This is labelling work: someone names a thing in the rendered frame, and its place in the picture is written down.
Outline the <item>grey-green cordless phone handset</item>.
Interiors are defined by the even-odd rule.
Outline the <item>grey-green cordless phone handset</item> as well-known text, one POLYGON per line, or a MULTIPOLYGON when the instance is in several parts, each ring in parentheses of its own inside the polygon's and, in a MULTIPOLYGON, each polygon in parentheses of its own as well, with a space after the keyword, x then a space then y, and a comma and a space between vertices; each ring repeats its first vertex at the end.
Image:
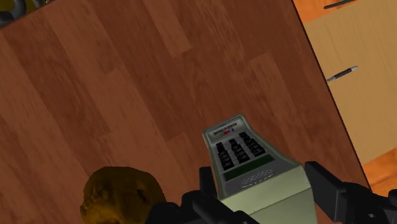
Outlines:
POLYGON ((244 115, 202 133, 218 199, 259 224, 317 224, 303 165, 256 133, 244 115))

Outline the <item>brown lumpy potato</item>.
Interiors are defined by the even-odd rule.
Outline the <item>brown lumpy potato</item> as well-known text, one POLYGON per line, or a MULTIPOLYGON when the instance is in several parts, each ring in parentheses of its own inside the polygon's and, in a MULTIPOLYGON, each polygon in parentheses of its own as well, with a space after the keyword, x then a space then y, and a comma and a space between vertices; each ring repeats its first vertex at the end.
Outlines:
POLYGON ((80 216, 84 224, 144 224, 151 208, 165 201, 160 184, 150 173, 107 166, 87 180, 80 216))

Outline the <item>tan wooden drawer cabinet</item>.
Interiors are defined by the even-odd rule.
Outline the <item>tan wooden drawer cabinet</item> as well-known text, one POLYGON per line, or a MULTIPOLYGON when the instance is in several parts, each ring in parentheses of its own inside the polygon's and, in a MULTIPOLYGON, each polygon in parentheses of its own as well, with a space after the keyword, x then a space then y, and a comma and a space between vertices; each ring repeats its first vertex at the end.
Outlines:
POLYGON ((397 147, 397 0, 358 0, 305 30, 361 163, 397 147))

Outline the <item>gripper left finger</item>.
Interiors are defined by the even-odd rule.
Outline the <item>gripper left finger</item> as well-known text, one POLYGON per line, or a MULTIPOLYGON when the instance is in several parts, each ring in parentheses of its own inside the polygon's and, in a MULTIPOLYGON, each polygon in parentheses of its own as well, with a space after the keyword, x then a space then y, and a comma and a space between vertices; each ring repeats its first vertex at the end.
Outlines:
POLYGON ((162 202, 151 209, 145 224, 258 224, 243 211, 219 201, 210 167, 199 169, 199 190, 186 192, 181 205, 162 202))

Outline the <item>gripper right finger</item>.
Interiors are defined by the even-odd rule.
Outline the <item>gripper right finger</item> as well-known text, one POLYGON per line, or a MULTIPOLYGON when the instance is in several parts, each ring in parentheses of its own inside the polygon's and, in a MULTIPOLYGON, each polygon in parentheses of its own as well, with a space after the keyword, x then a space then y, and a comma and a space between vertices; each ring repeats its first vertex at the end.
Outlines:
POLYGON ((343 182, 321 164, 305 163, 315 203, 335 223, 397 224, 397 189, 387 197, 357 183, 343 182))

